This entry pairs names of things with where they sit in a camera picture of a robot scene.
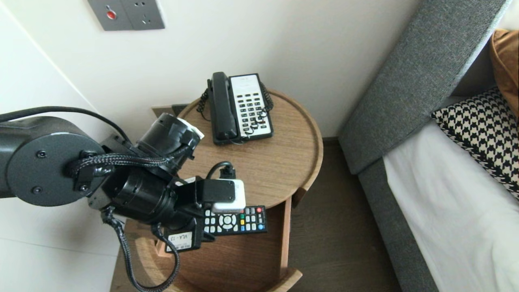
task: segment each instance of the gray upholstered headboard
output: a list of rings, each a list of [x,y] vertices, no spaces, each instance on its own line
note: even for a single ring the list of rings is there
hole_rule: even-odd
[[[491,74],[489,60],[474,60],[510,3],[423,1],[339,137],[352,173],[423,126],[450,95],[470,95],[492,84],[491,75],[478,72]]]

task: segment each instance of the wooden drawer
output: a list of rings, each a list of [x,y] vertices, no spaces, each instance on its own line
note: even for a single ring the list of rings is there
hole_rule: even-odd
[[[287,291],[302,274],[288,268],[291,198],[267,209],[268,233],[221,236],[199,250],[180,253],[180,272],[166,291],[264,292]],[[159,257],[149,227],[128,220],[136,275],[143,284],[157,285],[171,273],[173,259]],[[117,261],[112,291],[128,291],[124,262]]]

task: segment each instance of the orange pillow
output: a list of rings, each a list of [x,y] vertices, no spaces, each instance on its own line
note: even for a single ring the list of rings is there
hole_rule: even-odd
[[[519,31],[498,29],[490,38],[490,58],[499,91],[519,117]]]

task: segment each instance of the white bed sheet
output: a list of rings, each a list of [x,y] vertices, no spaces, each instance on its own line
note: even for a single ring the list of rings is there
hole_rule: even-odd
[[[519,204],[434,122],[384,156],[440,291],[519,291]]]

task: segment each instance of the black remote control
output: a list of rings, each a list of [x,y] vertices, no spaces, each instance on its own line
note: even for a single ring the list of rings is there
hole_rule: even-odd
[[[205,212],[204,231],[214,236],[265,233],[267,216],[265,206],[247,206],[238,214]]]

